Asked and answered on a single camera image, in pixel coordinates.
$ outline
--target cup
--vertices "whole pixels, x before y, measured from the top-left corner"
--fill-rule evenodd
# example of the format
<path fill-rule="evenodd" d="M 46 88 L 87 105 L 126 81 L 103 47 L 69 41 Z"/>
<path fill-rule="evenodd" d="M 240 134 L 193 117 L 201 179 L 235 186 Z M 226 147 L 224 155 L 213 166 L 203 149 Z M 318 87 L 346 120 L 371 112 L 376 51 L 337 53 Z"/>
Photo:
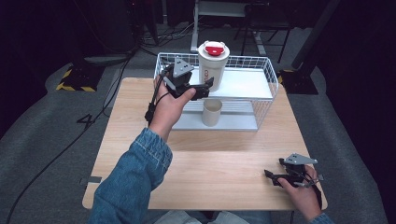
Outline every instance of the cup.
<path fill-rule="evenodd" d="M 202 122 L 208 127 L 213 127 L 219 122 L 222 108 L 221 100 L 206 99 L 204 100 L 204 110 L 202 113 Z"/>
<path fill-rule="evenodd" d="M 223 42 L 206 40 L 198 48 L 200 82 L 204 83 L 212 77 L 215 79 L 210 91 L 219 89 L 229 55 L 230 50 Z"/>

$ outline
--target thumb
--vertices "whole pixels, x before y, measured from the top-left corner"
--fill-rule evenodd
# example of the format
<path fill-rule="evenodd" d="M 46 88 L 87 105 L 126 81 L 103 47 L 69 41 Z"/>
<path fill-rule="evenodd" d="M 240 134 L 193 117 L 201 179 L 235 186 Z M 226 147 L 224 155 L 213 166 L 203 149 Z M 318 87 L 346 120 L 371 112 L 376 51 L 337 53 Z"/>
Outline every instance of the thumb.
<path fill-rule="evenodd" d="M 287 193 L 291 193 L 292 190 L 294 190 L 295 188 L 289 183 L 289 181 L 287 181 L 285 178 L 279 178 L 277 180 L 277 182 L 279 182 L 280 185 L 282 185 L 282 187 L 285 189 L 285 191 Z"/>
<path fill-rule="evenodd" d="M 185 91 L 181 96 L 179 96 L 178 102 L 184 106 L 196 93 L 195 88 L 189 88 L 187 91 Z"/>

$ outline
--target blue denim jacket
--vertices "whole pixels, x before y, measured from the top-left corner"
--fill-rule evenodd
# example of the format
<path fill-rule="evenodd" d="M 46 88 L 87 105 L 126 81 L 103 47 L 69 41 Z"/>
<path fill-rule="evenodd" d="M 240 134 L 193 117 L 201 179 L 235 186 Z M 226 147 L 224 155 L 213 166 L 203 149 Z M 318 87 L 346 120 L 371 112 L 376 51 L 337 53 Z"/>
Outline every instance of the blue denim jacket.
<path fill-rule="evenodd" d="M 163 182 L 171 161 L 169 146 L 158 134 L 143 129 L 96 190 L 88 223 L 142 223 L 150 193 Z M 322 214 L 311 223 L 332 222 Z"/>

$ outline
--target white wire basket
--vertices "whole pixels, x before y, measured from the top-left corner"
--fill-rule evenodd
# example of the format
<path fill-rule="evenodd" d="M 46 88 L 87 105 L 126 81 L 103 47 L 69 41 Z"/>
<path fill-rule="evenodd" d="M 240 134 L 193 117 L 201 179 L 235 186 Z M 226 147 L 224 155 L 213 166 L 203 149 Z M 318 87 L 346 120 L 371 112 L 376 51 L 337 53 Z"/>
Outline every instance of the white wire basket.
<path fill-rule="evenodd" d="M 179 58 L 194 67 L 190 84 L 199 81 L 197 54 L 159 53 L 154 77 L 168 64 Z M 257 131 L 262 126 L 272 102 L 276 98 L 278 82 L 274 67 L 267 57 L 229 56 L 219 89 L 208 98 L 222 101 L 219 122 L 212 127 L 202 122 L 204 99 L 189 101 L 174 130 Z"/>

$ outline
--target red lid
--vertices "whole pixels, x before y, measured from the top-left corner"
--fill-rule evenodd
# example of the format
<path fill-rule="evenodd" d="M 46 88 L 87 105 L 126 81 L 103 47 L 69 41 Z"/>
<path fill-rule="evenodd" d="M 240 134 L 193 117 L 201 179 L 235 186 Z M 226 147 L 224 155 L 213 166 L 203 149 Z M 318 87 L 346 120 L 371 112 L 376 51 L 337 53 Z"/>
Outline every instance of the red lid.
<path fill-rule="evenodd" d="M 224 52 L 224 45 L 219 42 L 205 43 L 205 51 L 211 56 L 220 56 Z"/>

